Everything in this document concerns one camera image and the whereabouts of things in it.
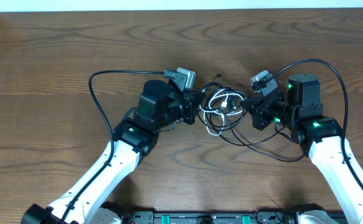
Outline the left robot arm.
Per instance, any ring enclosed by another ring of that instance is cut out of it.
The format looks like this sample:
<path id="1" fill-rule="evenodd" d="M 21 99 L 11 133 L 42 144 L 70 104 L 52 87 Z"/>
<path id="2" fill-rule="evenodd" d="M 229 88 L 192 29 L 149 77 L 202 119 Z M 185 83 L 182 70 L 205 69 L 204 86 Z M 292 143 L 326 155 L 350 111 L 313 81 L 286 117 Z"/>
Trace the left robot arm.
<path id="1" fill-rule="evenodd" d="M 194 124 L 205 95 L 194 91 L 195 72 L 177 68 L 160 73 L 168 81 L 144 84 L 138 105 L 130 108 L 118 125 L 104 122 L 110 140 L 97 161 L 61 197 L 43 208 L 33 204 L 22 223 L 126 223 L 127 216 L 104 205 L 115 187 L 157 144 L 166 126 Z"/>

